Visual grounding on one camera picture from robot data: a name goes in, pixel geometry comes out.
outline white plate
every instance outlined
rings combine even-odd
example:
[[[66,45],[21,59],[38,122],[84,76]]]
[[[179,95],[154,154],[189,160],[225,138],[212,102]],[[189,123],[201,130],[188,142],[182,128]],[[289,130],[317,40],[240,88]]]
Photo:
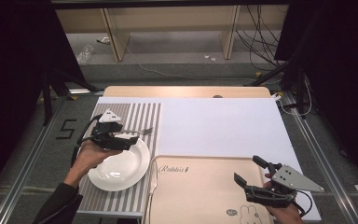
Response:
[[[130,138],[133,135],[120,134]],[[130,150],[106,158],[95,169],[89,170],[89,179],[99,189],[118,191],[136,184],[146,173],[150,163],[150,152],[144,141],[138,139]]]

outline black curtain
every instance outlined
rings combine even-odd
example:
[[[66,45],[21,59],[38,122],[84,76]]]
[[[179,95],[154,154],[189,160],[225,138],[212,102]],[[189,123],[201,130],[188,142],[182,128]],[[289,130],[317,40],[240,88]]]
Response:
[[[42,74],[58,94],[68,91],[51,68],[84,80],[55,10],[0,0],[0,172],[34,113]]]
[[[342,149],[358,166],[358,2],[336,2],[323,22],[328,29],[319,34],[306,73]]]

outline wooden tray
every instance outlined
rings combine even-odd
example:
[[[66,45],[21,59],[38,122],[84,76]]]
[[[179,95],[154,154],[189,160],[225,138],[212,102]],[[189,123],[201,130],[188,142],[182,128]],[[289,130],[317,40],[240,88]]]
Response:
[[[157,156],[150,163],[144,224],[270,224],[267,209],[246,201],[234,173],[261,187],[260,167],[251,158]]]

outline hand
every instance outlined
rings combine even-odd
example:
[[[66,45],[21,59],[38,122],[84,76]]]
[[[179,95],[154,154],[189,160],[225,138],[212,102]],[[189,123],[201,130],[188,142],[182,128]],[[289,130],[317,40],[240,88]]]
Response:
[[[270,174],[265,174],[267,178],[272,178]],[[271,182],[267,182],[263,186],[266,189],[271,188]],[[301,224],[303,223],[301,216],[292,203],[287,208],[274,208],[270,206],[265,206],[267,210],[277,218],[277,220],[282,224]]]
[[[91,140],[83,142],[75,163],[63,183],[77,188],[81,178],[86,175],[91,168],[101,164],[104,159],[120,154],[121,152],[123,151],[103,150],[96,146]]]

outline aluminum rail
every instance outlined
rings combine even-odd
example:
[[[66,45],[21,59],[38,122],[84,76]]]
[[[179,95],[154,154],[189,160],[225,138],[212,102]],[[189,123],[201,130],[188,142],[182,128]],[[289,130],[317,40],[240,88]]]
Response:
[[[55,119],[57,118],[57,114],[59,114],[62,106],[65,103],[65,97],[60,97],[58,100],[58,107],[55,113],[53,114],[50,122],[43,126],[40,134],[38,135],[36,142],[34,143],[31,152],[23,164],[19,175],[13,183],[13,186],[10,188],[10,191],[6,195],[5,199],[2,201],[0,205],[0,224],[4,224],[8,222],[11,213],[16,206],[17,201],[21,196],[21,192],[23,187],[28,181],[28,178],[31,172],[34,169],[34,165],[36,164],[37,159],[39,158],[40,152],[42,151],[44,145],[46,144],[48,135],[55,123]]]
[[[291,93],[286,93],[289,104],[294,104],[296,102],[295,98]],[[338,176],[334,172],[334,168],[325,157],[324,152],[313,135],[310,126],[308,125],[305,119],[302,119],[298,114],[296,109],[292,109],[292,112],[295,112],[297,116],[294,116],[298,127],[304,135],[304,138],[307,141],[307,144],[310,147],[310,151],[319,167],[321,168],[321,172],[324,175],[324,179],[327,182],[327,185],[330,187],[336,201],[338,203],[339,208],[343,216],[346,218],[348,223],[358,224],[358,212],[353,204],[353,201],[349,197],[347,191],[344,189],[341,181]]]

